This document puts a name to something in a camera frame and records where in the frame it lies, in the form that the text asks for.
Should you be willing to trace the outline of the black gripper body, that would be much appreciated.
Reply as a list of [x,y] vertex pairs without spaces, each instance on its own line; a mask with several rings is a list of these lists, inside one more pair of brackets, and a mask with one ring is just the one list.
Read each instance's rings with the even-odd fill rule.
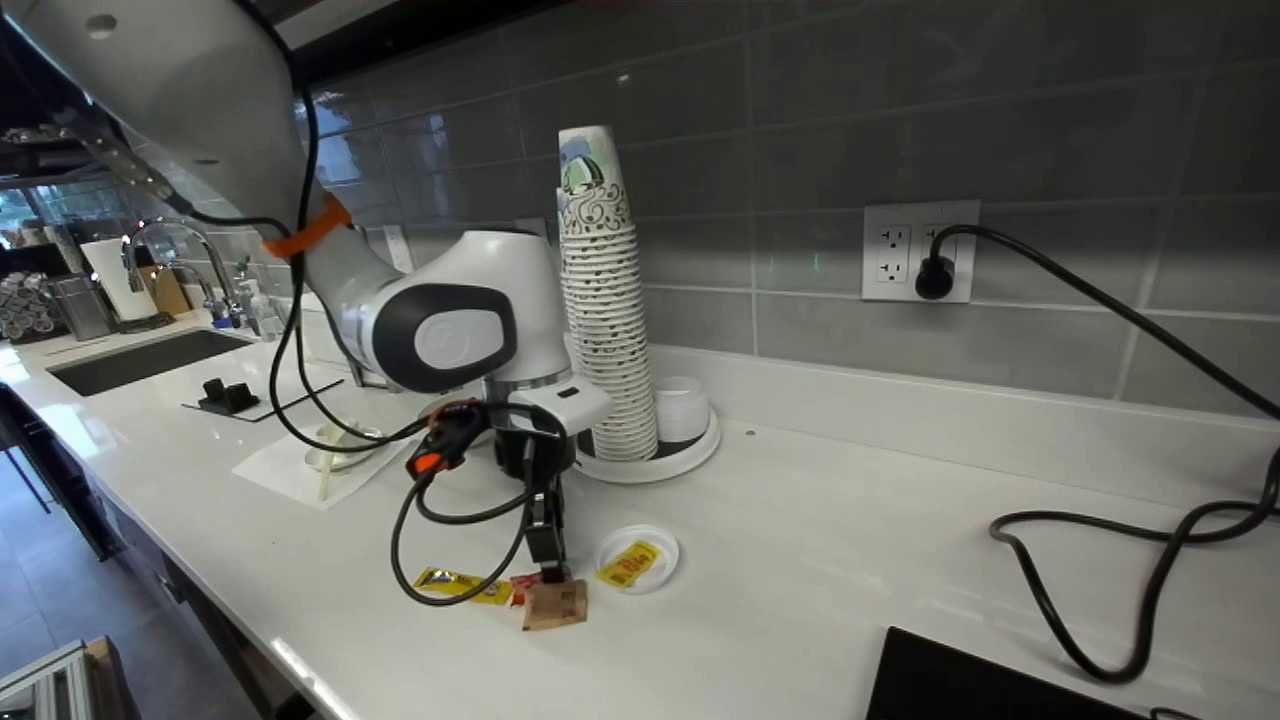
[[537,404],[500,404],[492,413],[492,430],[497,430],[497,465],[511,480],[553,480],[576,458],[576,439],[571,430]]

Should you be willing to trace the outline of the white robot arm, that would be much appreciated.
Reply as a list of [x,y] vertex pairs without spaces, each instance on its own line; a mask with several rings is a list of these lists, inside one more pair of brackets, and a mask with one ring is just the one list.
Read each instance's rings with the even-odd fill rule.
[[554,404],[525,399],[566,378],[553,246],[528,230],[463,230],[414,272],[383,264],[318,192],[288,50],[244,0],[3,0],[3,13],[56,73],[180,156],[249,224],[298,212],[271,253],[309,281],[358,368],[412,390],[503,387],[503,399],[463,404],[468,430],[500,430],[503,468],[525,480],[521,537],[540,575],[564,578],[571,429]]

